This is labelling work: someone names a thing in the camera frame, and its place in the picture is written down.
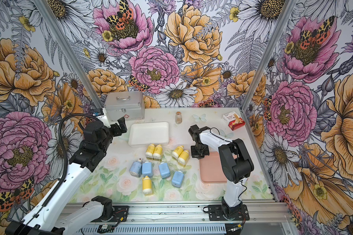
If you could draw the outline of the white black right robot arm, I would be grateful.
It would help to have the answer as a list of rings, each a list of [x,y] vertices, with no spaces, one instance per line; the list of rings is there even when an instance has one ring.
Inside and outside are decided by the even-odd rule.
[[[215,134],[212,128],[197,125],[188,130],[192,140],[191,156],[195,159],[204,159],[214,150],[219,156],[219,169],[227,179],[227,188],[221,199],[221,211],[225,220],[234,220],[242,214],[244,204],[243,193],[247,190],[245,183],[254,170],[254,164],[241,139],[231,140]]]

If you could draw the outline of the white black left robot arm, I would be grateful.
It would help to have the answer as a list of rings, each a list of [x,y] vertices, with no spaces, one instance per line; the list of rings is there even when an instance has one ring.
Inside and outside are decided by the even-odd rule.
[[[112,200],[96,196],[85,206],[65,218],[60,218],[80,185],[97,168],[106,156],[113,138],[127,132],[124,117],[110,124],[103,118],[93,117],[93,122],[83,130],[84,139],[72,157],[65,147],[63,173],[41,202],[21,221],[11,221],[7,235],[73,235],[94,220],[109,221],[114,217]]]

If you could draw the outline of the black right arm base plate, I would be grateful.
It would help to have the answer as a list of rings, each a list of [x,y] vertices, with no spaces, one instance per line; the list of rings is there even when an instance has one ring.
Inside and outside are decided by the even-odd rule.
[[[210,221],[248,221],[249,211],[245,204],[241,203],[230,208],[224,205],[208,205],[208,216]]]

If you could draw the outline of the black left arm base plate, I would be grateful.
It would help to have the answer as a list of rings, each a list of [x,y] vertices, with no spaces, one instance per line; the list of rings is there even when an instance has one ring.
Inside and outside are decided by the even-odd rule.
[[[104,222],[104,223],[116,223],[116,222],[126,222],[128,217],[129,206],[113,206],[113,215],[109,219],[95,219],[92,222]]]

